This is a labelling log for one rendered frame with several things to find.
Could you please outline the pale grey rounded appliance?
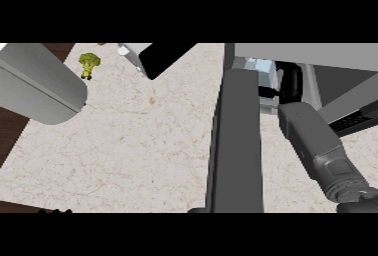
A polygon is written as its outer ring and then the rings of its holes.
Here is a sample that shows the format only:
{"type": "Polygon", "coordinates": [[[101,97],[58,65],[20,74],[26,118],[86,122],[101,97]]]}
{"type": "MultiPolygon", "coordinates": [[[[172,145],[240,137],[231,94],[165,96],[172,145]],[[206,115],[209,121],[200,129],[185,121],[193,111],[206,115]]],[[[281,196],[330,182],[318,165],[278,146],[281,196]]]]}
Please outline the pale grey rounded appliance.
{"type": "Polygon", "coordinates": [[[0,107],[55,125],[81,112],[85,101],[85,83],[44,45],[0,43],[0,107]]]}

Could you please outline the green broccoli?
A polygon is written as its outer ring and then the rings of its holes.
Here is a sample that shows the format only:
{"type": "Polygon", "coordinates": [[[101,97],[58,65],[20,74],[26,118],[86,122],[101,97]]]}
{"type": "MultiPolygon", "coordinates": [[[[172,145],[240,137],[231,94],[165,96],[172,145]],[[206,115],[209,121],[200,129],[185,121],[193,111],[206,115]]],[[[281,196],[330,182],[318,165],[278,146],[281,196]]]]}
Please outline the green broccoli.
{"type": "Polygon", "coordinates": [[[81,78],[89,80],[91,70],[95,66],[100,65],[100,58],[92,53],[83,53],[79,55],[78,62],[82,65],[81,78]]]}

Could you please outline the white and blue milk carton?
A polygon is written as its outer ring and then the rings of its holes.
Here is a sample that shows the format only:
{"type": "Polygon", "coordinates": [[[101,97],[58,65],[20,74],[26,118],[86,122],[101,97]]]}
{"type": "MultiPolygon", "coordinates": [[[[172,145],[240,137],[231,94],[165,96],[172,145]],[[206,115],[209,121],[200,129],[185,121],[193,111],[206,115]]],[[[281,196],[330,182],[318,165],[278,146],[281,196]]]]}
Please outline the white and blue milk carton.
{"type": "MultiPolygon", "coordinates": [[[[258,85],[267,89],[277,89],[275,65],[271,60],[244,59],[244,68],[258,72],[258,85]]],[[[274,108],[277,106],[277,97],[259,97],[262,107],[274,108]]]]}

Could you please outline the grey microwave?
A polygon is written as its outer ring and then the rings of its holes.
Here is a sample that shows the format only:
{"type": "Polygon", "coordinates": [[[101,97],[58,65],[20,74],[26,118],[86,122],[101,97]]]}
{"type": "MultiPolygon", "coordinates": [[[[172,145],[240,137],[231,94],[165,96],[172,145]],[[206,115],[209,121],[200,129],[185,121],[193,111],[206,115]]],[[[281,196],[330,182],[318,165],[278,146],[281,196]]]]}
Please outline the grey microwave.
{"type": "Polygon", "coordinates": [[[301,100],[339,137],[378,127],[378,44],[224,44],[222,70],[247,68],[247,58],[301,67],[301,100]]]}

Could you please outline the white appliance with black panel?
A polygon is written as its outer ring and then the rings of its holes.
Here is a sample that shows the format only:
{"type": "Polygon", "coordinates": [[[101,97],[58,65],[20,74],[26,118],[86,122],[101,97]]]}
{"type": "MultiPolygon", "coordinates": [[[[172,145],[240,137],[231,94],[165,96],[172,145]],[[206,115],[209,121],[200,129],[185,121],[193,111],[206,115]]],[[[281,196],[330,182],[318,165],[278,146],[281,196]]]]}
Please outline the white appliance with black panel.
{"type": "Polygon", "coordinates": [[[193,46],[194,43],[119,43],[117,55],[153,80],[193,46]]]}

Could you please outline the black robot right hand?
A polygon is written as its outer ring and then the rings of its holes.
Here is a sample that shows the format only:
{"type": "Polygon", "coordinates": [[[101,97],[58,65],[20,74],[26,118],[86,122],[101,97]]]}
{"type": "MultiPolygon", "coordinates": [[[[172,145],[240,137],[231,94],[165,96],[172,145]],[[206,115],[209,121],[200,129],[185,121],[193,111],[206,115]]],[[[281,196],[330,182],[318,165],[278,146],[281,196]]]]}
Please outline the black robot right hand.
{"type": "Polygon", "coordinates": [[[275,61],[275,69],[283,71],[280,88],[258,87],[258,96],[265,98],[278,97],[278,103],[299,102],[302,97],[302,71],[301,67],[290,62],[275,61]]]}

